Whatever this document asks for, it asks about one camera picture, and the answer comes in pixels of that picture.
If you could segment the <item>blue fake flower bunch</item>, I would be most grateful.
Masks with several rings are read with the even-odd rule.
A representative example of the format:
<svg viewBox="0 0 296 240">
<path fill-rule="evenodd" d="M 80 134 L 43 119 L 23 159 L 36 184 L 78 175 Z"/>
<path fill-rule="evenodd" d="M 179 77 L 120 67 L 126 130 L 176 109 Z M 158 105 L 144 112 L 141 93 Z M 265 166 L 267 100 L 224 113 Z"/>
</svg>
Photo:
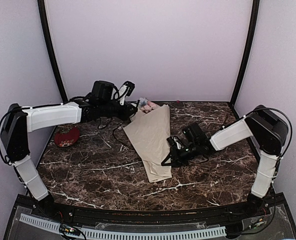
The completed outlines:
<svg viewBox="0 0 296 240">
<path fill-rule="evenodd" d="M 148 103 L 148 99 L 145 97 L 139 98 L 138 101 L 139 101 L 138 107 L 140 108 L 144 107 Z"/>
</svg>

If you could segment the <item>peach wrapping paper sheet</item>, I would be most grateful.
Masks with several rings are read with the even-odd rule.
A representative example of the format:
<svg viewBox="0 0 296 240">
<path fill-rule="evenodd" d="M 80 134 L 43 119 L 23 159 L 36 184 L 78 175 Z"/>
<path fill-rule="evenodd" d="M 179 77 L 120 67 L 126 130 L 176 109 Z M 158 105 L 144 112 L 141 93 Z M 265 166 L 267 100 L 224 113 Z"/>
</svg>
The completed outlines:
<svg viewBox="0 0 296 240">
<path fill-rule="evenodd" d="M 168 105 L 160 106 L 149 113 L 139 110 L 123 130 L 141 158 L 149 182 L 172 178 L 171 167 L 161 165 L 170 153 L 167 142 L 167 138 L 170 137 Z"/>
</svg>

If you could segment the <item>black twine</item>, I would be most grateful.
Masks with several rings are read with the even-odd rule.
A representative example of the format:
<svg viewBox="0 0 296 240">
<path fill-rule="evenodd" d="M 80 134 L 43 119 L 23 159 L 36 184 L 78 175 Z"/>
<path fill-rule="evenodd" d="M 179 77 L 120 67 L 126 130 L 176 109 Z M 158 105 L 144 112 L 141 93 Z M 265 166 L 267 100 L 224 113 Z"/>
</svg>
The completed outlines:
<svg viewBox="0 0 296 240">
<path fill-rule="evenodd" d="M 122 146 L 124 146 L 128 149 L 133 148 L 132 144 L 130 143 L 126 134 L 124 133 L 123 127 L 121 125 L 115 127 L 112 130 L 112 137 L 114 138 L 115 141 L 120 143 Z"/>
</svg>

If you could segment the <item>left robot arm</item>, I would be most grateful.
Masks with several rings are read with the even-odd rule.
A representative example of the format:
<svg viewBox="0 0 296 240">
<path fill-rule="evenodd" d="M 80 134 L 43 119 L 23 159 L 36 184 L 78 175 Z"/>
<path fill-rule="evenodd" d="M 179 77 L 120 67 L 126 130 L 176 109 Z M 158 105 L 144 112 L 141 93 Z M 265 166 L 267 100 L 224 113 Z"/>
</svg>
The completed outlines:
<svg viewBox="0 0 296 240">
<path fill-rule="evenodd" d="M 43 182 L 33 151 L 37 148 L 37 133 L 50 134 L 56 126 L 82 124 L 101 118 L 128 121 L 137 112 L 137 105 L 126 101 L 135 84 L 125 81 L 120 87 L 105 80 L 94 82 L 85 96 L 75 96 L 66 102 L 37 106 L 13 103 L 0 120 L 0 157 L 14 168 L 21 184 L 39 203 L 38 209 L 47 218 L 58 214 L 58 206 Z"/>
</svg>

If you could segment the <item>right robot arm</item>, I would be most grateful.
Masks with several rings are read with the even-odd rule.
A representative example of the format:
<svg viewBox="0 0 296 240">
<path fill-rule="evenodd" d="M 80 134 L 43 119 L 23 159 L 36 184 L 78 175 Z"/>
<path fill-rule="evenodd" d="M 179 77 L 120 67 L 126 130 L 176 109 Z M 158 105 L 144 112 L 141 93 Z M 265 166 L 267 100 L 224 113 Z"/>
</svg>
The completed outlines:
<svg viewBox="0 0 296 240">
<path fill-rule="evenodd" d="M 178 137 L 167 138 L 169 154 L 161 162 L 163 167 L 181 167 L 197 156 L 209 156 L 222 151 L 230 145 L 247 138 L 254 138 L 259 148 L 259 164 L 250 195 L 254 196 L 243 205 L 243 213 L 255 216 L 262 209 L 262 201 L 274 179 L 277 177 L 280 161 L 288 150 L 293 127 L 288 116 L 282 111 L 258 105 L 233 123 L 222 126 L 208 137 L 193 122 L 182 130 L 188 143 L 184 144 Z"/>
</svg>

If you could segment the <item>pink fake flower stem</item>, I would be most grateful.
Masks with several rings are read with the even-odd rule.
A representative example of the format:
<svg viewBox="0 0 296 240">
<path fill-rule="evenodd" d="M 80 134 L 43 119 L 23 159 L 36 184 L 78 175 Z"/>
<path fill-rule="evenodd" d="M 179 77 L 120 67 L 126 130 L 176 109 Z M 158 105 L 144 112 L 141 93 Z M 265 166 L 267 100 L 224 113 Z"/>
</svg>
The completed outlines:
<svg viewBox="0 0 296 240">
<path fill-rule="evenodd" d="M 153 110 L 158 109 L 159 107 L 160 106 L 158 104 L 151 102 L 151 101 L 147 101 L 146 104 L 144 106 L 142 106 L 141 110 L 147 114 Z"/>
</svg>

